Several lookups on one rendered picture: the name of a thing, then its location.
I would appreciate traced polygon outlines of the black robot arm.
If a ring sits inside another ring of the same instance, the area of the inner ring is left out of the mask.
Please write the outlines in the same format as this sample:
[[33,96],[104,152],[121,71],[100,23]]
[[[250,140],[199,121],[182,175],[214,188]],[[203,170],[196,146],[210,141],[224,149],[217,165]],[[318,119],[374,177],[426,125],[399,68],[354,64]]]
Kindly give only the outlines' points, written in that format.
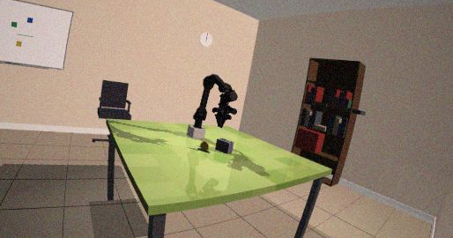
[[[235,90],[232,89],[231,85],[228,83],[225,83],[217,74],[211,74],[209,76],[204,77],[203,79],[203,95],[202,99],[200,102],[200,106],[197,108],[196,113],[193,115],[193,119],[195,120],[194,125],[192,125],[194,128],[199,128],[202,129],[202,121],[205,121],[207,111],[206,111],[206,104],[208,101],[209,93],[210,90],[213,88],[214,84],[217,84],[219,87],[219,91],[222,93],[220,97],[220,102],[231,102],[235,101],[238,98],[237,93]],[[237,114],[237,109],[236,108],[231,108],[230,106],[225,106],[224,111],[227,111],[228,114],[231,113],[233,115]]]

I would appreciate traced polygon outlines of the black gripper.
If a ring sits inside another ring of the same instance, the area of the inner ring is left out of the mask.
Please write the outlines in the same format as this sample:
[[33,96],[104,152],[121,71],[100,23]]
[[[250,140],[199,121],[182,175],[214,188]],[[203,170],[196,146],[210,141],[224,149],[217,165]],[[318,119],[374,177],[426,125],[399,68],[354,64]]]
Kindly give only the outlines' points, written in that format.
[[213,113],[218,112],[217,114],[215,114],[215,117],[217,120],[218,127],[220,127],[220,128],[223,127],[226,120],[232,119],[232,116],[230,116],[227,111],[224,111],[224,107],[227,106],[227,104],[228,104],[227,102],[222,101],[219,103],[218,108],[212,109]]

